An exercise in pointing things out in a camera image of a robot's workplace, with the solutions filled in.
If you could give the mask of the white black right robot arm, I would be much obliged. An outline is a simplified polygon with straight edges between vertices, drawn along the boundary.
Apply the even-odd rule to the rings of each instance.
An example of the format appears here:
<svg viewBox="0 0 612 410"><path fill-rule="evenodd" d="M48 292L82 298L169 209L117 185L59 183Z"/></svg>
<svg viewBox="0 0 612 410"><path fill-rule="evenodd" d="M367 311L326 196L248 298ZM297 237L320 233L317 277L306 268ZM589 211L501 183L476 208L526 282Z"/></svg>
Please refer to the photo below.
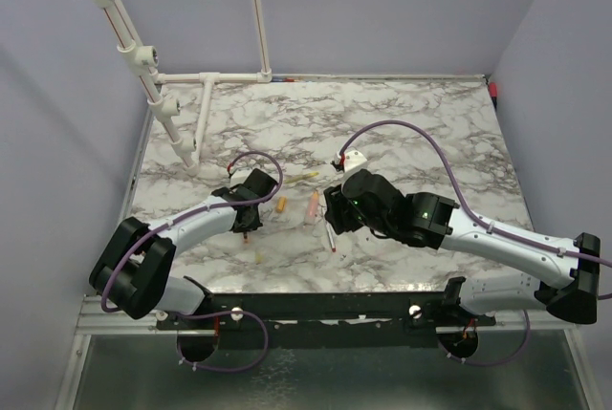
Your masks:
<svg viewBox="0 0 612 410"><path fill-rule="evenodd" d="M324 191L324 218L336 234L370 229L411 248L472 254L515 269L490 280L456 278L439 302L441 317L460 325L472 315L544 310L570 323L598 317L601 241L541 235L477 216L452 199L429 192L403 194L385 177L362 169Z"/></svg>

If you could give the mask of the yellow highlighter pen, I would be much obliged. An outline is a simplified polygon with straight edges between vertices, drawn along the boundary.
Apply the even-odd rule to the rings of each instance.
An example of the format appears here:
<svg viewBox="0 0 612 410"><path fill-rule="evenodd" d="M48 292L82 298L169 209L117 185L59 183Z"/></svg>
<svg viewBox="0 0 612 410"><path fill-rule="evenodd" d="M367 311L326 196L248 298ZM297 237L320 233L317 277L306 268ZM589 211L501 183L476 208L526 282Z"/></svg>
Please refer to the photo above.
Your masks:
<svg viewBox="0 0 612 410"><path fill-rule="evenodd" d="M298 183L301 181L306 181L306 180L310 180L316 176L318 176L319 173L317 171L314 172L308 172L308 173L304 173L304 174L300 174L300 175L296 175L296 176L292 176L286 179L285 183L286 184L292 184L292 183Z"/></svg>

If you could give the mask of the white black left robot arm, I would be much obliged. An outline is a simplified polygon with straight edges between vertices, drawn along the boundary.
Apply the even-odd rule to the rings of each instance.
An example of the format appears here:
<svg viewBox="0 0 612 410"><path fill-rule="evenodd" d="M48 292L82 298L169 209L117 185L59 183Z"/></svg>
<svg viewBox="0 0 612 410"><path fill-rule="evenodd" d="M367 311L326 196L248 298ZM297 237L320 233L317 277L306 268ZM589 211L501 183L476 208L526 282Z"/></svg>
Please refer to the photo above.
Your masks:
<svg viewBox="0 0 612 410"><path fill-rule="evenodd" d="M128 217L118 225L89 276L89 285L122 311L140 319L152 311L177 313L193 329L210 320L208 292L188 278L170 275L180 254L226 232L247 233L262 226L258 205L278 181L255 168L241 183L221 187L201 203L145 223Z"/></svg>

